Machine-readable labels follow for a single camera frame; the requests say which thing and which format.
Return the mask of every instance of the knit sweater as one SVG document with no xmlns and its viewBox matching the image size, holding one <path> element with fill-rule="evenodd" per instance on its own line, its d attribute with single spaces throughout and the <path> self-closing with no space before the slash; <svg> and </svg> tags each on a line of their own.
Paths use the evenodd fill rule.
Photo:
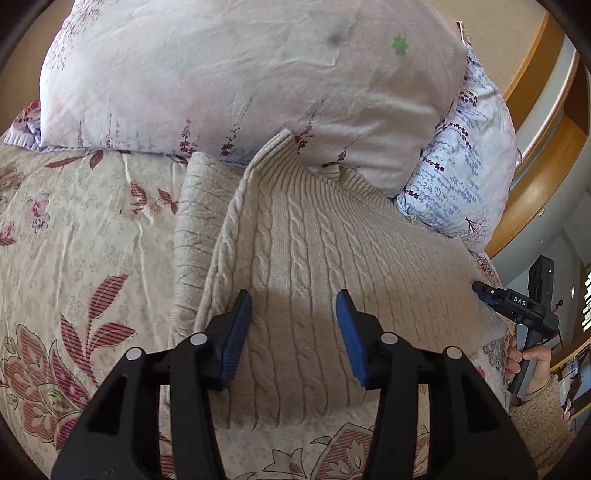
<svg viewBox="0 0 591 480">
<path fill-rule="evenodd" d="M 560 460 L 575 437 L 563 420 L 559 399 L 558 381 L 552 375 L 550 384 L 539 395 L 509 409 L 509 416 L 525 442 L 540 478 Z"/>
<path fill-rule="evenodd" d="M 301 423 L 374 397 L 353 377 L 335 321 L 342 288 L 420 348 L 470 354 L 500 338 L 505 325 L 472 293 L 475 280 L 483 275 L 459 239 L 410 222 L 348 168 L 337 180 L 310 172 L 281 132 L 228 206 L 190 329 L 249 290 L 254 321 L 230 391 L 212 399 L 216 422 Z"/>
</svg>

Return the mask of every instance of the pillow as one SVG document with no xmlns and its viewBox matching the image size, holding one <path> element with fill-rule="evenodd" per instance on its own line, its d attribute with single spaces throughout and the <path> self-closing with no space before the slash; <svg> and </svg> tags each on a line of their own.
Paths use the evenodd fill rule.
<svg viewBox="0 0 591 480">
<path fill-rule="evenodd" d="M 520 153 L 505 101 L 460 28 L 468 65 L 455 115 L 423 149 L 395 202 L 405 216 L 459 235 L 478 254 L 501 220 Z"/>
<path fill-rule="evenodd" d="M 422 0 L 77 0 L 41 72 L 41 143 L 305 165 L 402 189 L 453 114 L 466 50 Z"/>
</svg>

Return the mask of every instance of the metal screw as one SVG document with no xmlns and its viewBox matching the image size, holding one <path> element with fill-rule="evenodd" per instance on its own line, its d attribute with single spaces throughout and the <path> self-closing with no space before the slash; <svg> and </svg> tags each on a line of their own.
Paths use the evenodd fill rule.
<svg viewBox="0 0 591 480">
<path fill-rule="evenodd" d="M 142 349 L 134 346 L 133 348 L 127 350 L 127 352 L 125 353 L 125 357 L 127 360 L 137 360 L 139 357 L 142 356 L 142 354 Z"/>
<path fill-rule="evenodd" d="M 194 346 L 199 346 L 207 343 L 207 335 L 205 333 L 195 333 L 191 335 L 191 344 Z"/>
<path fill-rule="evenodd" d="M 453 358 L 454 360 L 458 360 L 462 358 L 462 351 L 457 346 L 451 346 L 446 350 L 447 356 L 449 358 Z"/>
<path fill-rule="evenodd" d="M 396 342 L 398 342 L 398 336 L 392 332 L 384 332 L 382 335 L 380 335 L 379 339 L 386 345 L 394 345 Z"/>
</svg>

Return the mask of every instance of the floral duvet cover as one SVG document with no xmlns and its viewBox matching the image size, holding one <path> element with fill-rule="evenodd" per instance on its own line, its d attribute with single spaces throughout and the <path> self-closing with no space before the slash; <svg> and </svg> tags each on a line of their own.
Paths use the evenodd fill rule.
<svg viewBox="0 0 591 480">
<path fill-rule="evenodd" d="M 0 146 L 0 412 L 46 475 L 121 355 L 132 346 L 170 346 L 184 162 Z M 475 261 L 499 285 L 488 258 Z M 473 358 L 501 402 L 505 340 Z M 417 475 L 427 465 L 429 430 L 426 391 L 420 398 Z M 360 477 L 375 409 L 370 403 L 313 425 L 218 430 L 226 473 L 240 480 Z M 161 469 L 174 475 L 167 419 L 162 408 Z"/>
</svg>

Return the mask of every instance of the green stain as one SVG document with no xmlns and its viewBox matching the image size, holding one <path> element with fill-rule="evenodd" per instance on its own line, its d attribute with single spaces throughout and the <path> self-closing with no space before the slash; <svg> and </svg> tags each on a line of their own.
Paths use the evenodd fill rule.
<svg viewBox="0 0 591 480">
<path fill-rule="evenodd" d="M 406 37 L 394 37 L 394 41 L 392 42 L 392 46 L 398 55 L 404 55 L 408 48 L 408 43 L 406 43 Z"/>
</svg>

